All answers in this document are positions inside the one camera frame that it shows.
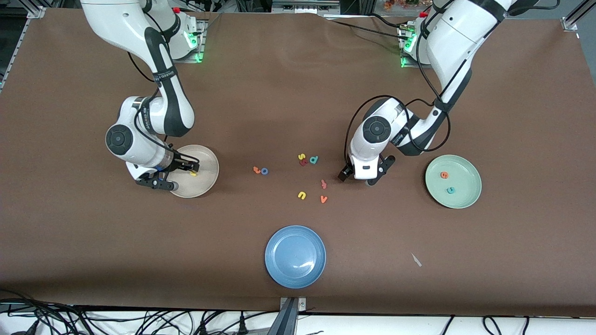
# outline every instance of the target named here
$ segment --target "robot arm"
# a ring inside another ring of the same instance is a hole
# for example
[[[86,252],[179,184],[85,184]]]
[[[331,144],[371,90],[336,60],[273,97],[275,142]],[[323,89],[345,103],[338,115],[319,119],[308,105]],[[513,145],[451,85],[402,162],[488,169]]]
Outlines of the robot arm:
[[[380,154],[389,142],[406,156],[417,156],[424,152],[421,148],[428,149],[470,81],[476,51],[504,19],[513,2],[436,0],[430,15],[414,22],[414,37],[419,38],[405,45],[404,52],[435,70],[442,88],[440,98],[435,99],[426,119],[420,119],[394,98],[371,107],[350,142],[349,158],[356,179],[377,178]],[[349,170],[344,169],[340,179],[347,178]]]
[[[168,146],[156,136],[185,135],[194,124],[194,112],[182,90],[170,57],[170,46],[148,23],[139,0],[111,0],[109,3],[81,0],[81,4],[89,25],[99,37],[147,63],[161,93],[161,97],[129,97],[124,101],[118,120],[106,134],[108,149],[126,161],[137,184],[149,177],[152,181],[158,179],[156,172],[160,171],[197,172],[198,160],[188,161],[177,151],[167,150]],[[171,191],[177,188],[173,183],[158,180],[159,185],[153,188]]]
[[[81,5],[93,31],[106,42],[142,59],[158,83],[161,97],[151,101],[142,112],[151,134],[181,137],[194,124],[194,112],[169,55],[161,33],[151,27],[139,0],[82,0]]]

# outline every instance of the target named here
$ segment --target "green led light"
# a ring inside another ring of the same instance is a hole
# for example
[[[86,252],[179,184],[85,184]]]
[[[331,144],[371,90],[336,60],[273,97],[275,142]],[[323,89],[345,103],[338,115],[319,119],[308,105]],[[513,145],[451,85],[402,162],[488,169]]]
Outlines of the green led light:
[[[191,48],[194,48],[195,46],[197,46],[197,40],[196,40],[196,38],[194,38],[193,34],[186,33],[186,34],[184,34],[184,37],[187,39],[188,46],[190,46]]]
[[[414,48],[414,43],[416,43],[417,37],[415,35],[412,35],[412,37],[412,42],[405,45],[406,52],[412,52],[412,49]]]

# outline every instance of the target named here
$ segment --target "plate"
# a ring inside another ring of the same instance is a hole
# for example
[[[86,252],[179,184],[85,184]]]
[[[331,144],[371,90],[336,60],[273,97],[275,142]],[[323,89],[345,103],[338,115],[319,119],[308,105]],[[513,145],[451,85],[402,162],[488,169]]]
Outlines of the plate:
[[[447,172],[447,178],[441,176],[443,172]],[[435,158],[426,169],[425,180],[430,195],[449,208],[470,207],[482,192],[478,170],[460,156],[444,155]]]
[[[278,230],[265,249],[265,265],[273,280],[289,289],[303,289],[323,273],[327,255],[312,229],[287,226]]]
[[[194,198],[207,193],[218,180],[218,158],[209,148],[197,144],[186,145],[178,149],[178,152],[198,159],[199,168],[196,176],[180,169],[171,171],[167,180],[177,182],[178,189],[170,192],[180,198]]]

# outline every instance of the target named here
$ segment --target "white strip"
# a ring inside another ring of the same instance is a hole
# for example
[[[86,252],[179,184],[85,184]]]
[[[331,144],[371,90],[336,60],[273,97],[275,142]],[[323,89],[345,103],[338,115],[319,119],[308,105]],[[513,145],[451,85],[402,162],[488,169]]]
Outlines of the white strip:
[[[412,257],[414,258],[414,262],[416,262],[416,264],[418,264],[418,266],[422,267],[422,263],[420,263],[420,261],[416,258],[416,256],[414,256],[413,253],[412,253]]]

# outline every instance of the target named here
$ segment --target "beige plate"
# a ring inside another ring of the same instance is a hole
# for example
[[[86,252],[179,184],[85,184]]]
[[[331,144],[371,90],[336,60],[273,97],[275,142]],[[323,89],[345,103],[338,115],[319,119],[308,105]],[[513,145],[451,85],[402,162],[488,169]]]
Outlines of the beige plate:
[[[202,145],[191,144],[178,149],[182,154],[196,157],[200,162],[197,175],[189,171],[174,170],[167,176],[168,181],[178,183],[176,191],[170,191],[181,198],[194,198],[205,194],[219,176],[219,162],[215,154]]]

